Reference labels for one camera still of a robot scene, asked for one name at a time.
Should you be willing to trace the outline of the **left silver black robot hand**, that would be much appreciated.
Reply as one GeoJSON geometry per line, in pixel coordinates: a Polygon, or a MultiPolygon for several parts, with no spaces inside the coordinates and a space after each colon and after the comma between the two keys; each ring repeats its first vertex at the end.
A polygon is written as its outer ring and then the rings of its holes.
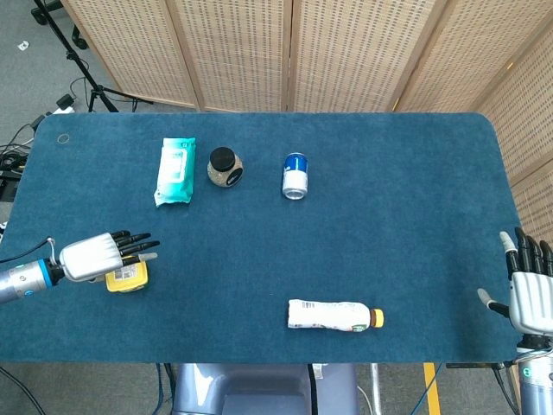
{"type": "Polygon", "coordinates": [[[150,240],[150,237],[150,233],[132,234],[120,230],[72,243],[60,251],[63,277],[75,283],[92,281],[127,265],[137,264],[149,257],[145,251],[160,245],[158,240],[150,240]]]}

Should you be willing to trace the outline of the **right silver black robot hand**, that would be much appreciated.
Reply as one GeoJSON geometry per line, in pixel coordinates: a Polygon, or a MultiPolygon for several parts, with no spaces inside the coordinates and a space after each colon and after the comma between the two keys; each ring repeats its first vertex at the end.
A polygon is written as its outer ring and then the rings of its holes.
{"type": "Polygon", "coordinates": [[[535,241],[520,227],[516,240],[502,231],[510,302],[500,303],[482,288],[480,301],[491,311],[510,320],[523,335],[552,336],[552,248],[544,240],[535,241]]]}

